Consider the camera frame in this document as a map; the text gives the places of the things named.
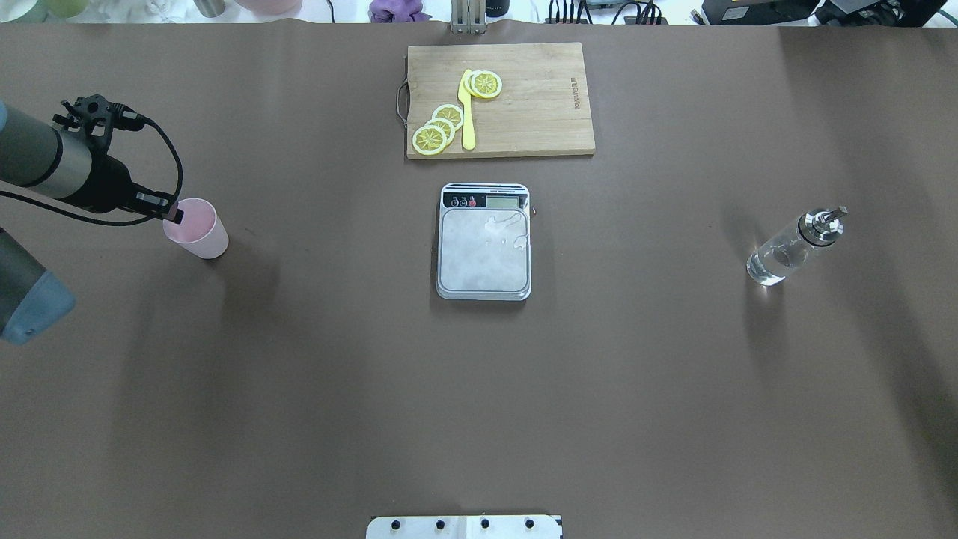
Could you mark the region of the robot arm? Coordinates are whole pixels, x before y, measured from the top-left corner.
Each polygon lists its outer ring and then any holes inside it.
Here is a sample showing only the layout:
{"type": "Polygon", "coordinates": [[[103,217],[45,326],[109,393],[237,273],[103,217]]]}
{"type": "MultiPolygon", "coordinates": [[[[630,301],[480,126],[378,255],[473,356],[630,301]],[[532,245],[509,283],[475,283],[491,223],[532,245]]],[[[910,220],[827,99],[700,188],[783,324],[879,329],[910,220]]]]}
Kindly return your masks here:
{"type": "MultiPolygon", "coordinates": [[[[109,153],[117,130],[158,130],[158,123],[99,94],[63,106],[65,113],[50,123],[7,103],[1,106],[2,197],[107,228],[153,219],[179,224],[183,165],[164,130],[159,136],[177,166],[170,193],[137,184],[129,167],[109,153]]],[[[1,270],[3,341],[27,344],[75,307],[71,290],[7,230],[2,231],[1,270]]]]}

